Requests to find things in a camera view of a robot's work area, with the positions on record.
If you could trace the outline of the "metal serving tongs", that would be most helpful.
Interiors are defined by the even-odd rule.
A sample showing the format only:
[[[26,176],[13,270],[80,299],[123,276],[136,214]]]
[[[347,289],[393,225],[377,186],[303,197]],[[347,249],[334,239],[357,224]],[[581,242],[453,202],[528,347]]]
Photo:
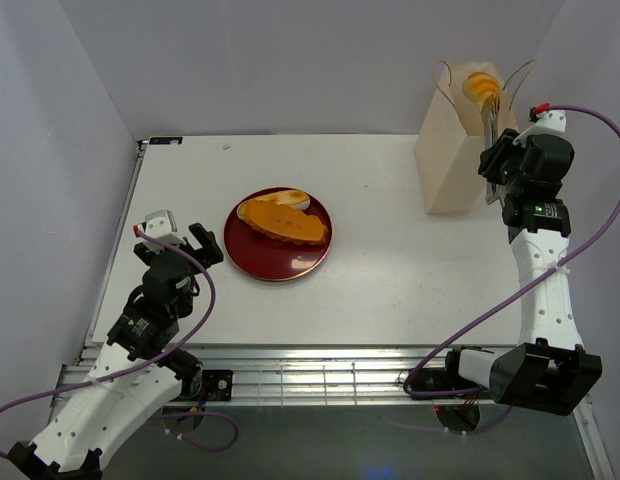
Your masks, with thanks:
[[[479,173],[483,177],[485,177],[487,171],[488,152],[499,138],[499,111],[500,97],[497,94],[490,95],[481,107],[481,119],[484,127],[484,151],[480,156]]]

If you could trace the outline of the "striped orange croissant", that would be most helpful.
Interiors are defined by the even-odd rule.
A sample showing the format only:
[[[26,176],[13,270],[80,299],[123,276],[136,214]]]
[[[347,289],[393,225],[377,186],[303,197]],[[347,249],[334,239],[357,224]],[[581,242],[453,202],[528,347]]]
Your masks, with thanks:
[[[462,82],[462,93],[479,109],[485,105],[499,109],[501,100],[501,86],[499,81],[484,71],[471,73]]]

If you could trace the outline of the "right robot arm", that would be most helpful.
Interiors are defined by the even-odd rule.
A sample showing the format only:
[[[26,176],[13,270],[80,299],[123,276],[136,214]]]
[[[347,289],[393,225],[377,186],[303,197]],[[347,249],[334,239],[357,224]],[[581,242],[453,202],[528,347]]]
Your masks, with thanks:
[[[430,216],[422,206],[414,139],[405,135],[211,138],[196,214],[220,230],[227,261],[214,271],[210,344],[435,346],[465,340],[444,390],[464,397],[492,384],[500,345],[582,345],[556,232],[508,240],[494,208]],[[235,211],[276,187],[311,196],[328,226],[324,247],[286,245]]]

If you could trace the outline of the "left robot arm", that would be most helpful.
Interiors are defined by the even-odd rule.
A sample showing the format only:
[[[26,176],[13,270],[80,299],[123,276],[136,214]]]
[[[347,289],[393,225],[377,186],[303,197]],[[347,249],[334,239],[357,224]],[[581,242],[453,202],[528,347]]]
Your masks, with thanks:
[[[7,460],[29,479],[99,479],[112,455],[166,402],[202,387],[197,359],[171,341],[190,316],[197,275],[223,260],[214,234],[189,227],[199,245],[178,235],[166,212],[135,225],[135,255],[146,265],[107,334],[92,369],[50,424],[15,443]]]

